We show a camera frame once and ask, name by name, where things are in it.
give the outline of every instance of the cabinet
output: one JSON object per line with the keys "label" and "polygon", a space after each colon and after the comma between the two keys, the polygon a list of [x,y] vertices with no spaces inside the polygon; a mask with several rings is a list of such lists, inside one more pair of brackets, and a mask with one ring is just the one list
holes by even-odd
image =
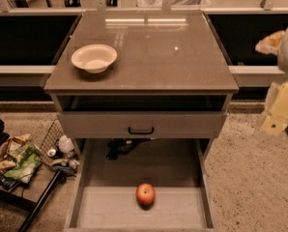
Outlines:
{"label": "cabinet", "polygon": [[[86,44],[118,58],[78,70]],[[81,155],[66,231],[216,230],[204,160],[238,86],[202,12],[87,11],[44,89]],[[108,160],[111,138],[152,140]],[[133,196],[141,182],[157,189],[148,210]]]}

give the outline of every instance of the bowl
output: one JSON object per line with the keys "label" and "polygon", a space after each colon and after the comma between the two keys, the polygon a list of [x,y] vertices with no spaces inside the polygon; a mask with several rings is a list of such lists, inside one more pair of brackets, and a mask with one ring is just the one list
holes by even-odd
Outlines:
{"label": "bowl", "polygon": [[105,44],[90,44],[79,48],[71,58],[72,63],[88,72],[102,73],[117,58],[117,52]]}

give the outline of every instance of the drawer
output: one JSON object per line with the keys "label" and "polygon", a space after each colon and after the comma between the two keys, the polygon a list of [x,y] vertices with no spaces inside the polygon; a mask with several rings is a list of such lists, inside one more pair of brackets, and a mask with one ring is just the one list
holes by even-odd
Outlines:
{"label": "drawer", "polygon": [[[75,180],[65,232],[216,231],[203,156],[194,139],[145,141],[107,160],[109,139],[87,139]],[[155,187],[148,208],[135,191]]]}
{"label": "drawer", "polygon": [[62,112],[70,138],[216,138],[225,112]]}

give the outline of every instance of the concrete floor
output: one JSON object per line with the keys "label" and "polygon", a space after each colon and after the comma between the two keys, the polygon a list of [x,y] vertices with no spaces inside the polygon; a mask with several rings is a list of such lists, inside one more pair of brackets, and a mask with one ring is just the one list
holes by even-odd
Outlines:
{"label": "concrete floor", "polygon": [[[231,103],[205,162],[220,232],[288,231],[288,136],[258,134],[261,111],[261,103]],[[0,118],[10,136],[30,133],[38,145],[56,114],[51,103],[0,103]],[[43,165],[23,196],[37,200],[51,176]],[[56,187],[28,231],[63,231],[73,185],[70,177]],[[0,231],[17,231],[24,219],[25,213],[0,203]]]}

